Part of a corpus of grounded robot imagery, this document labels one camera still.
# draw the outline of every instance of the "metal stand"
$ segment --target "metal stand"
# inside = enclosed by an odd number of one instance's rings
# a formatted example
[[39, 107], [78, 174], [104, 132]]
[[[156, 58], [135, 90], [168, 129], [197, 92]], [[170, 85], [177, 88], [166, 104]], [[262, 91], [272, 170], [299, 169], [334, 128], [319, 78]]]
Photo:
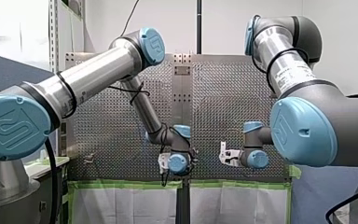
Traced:
[[190, 224], [190, 183], [182, 181], [182, 188], [176, 191], [176, 224]]

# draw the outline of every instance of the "metal pegboard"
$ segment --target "metal pegboard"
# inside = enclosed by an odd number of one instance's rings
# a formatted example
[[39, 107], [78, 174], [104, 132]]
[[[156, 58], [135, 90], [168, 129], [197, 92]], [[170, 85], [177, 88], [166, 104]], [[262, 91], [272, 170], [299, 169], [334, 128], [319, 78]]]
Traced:
[[[68, 53], [67, 68], [93, 55]], [[266, 170], [228, 167], [218, 159], [220, 141], [241, 147], [246, 120], [268, 124], [274, 100], [265, 77], [244, 56], [186, 55], [184, 60], [184, 54], [167, 55], [163, 64], [147, 68], [140, 76], [163, 122], [191, 125], [192, 147], [200, 153], [192, 178], [287, 181], [287, 167], [272, 147], [265, 148], [271, 161]], [[177, 66], [189, 66], [189, 74], [177, 76]], [[68, 130], [68, 146], [77, 154], [69, 169], [71, 179], [160, 180], [159, 146], [146, 143], [143, 124], [124, 93], [101, 92], [69, 121], [74, 129]]]
[[[94, 55], [68, 53], [67, 68]], [[139, 75], [159, 118], [168, 125], [172, 117], [172, 73], [172, 64], [165, 61]], [[68, 130], [68, 144], [76, 154], [69, 166], [70, 179], [160, 180], [160, 146], [146, 142], [143, 124], [124, 92], [102, 91], [81, 105], [70, 123], [73, 130]]]
[[245, 121], [269, 124], [274, 103], [266, 84], [245, 56], [194, 55], [192, 146], [200, 162], [192, 178], [246, 179], [268, 182], [287, 181], [287, 165], [273, 147], [265, 147], [267, 169], [233, 168], [220, 163], [220, 142], [227, 148], [241, 148], [241, 128]]

